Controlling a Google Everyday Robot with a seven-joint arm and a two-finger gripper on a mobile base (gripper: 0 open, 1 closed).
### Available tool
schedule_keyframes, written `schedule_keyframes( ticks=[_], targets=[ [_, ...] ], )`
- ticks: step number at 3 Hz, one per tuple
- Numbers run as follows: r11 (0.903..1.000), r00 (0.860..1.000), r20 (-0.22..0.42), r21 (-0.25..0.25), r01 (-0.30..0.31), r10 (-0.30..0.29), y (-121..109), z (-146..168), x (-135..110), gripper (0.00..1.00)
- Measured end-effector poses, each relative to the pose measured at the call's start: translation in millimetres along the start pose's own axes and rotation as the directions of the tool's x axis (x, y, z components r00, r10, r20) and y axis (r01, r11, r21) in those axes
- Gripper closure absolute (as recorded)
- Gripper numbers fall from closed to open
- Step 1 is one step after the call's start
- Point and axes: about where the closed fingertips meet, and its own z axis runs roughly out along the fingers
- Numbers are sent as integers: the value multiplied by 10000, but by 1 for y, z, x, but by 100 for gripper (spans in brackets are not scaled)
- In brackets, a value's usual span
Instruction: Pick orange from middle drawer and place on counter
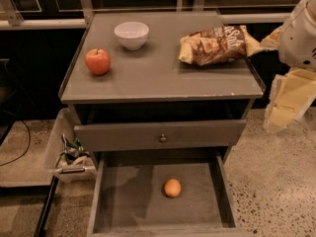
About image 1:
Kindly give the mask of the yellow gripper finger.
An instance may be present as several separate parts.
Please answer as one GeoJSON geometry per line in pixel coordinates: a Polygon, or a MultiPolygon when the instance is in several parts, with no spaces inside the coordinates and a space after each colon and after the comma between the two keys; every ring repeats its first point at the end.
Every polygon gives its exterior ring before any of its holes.
{"type": "Polygon", "coordinates": [[[301,119],[316,99],[316,71],[291,68],[276,75],[266,107],[264,129],[279,132],[301,119]]]}
{"type": "Polygon", "coordinates": [[[261,41],[261,47],[267,50],[278,50],[279,34],[281,27],[273,30],[268,36],[261,41]]]}

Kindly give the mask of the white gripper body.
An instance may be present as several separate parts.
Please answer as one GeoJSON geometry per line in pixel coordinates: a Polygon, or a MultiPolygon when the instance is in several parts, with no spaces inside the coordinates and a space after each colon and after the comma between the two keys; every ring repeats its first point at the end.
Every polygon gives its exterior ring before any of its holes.
{"type": "Polygon", "coordinates": [[[290,67],[316,69],[316,0],[301,0],[283,23],[278,57],[290,67]]]}

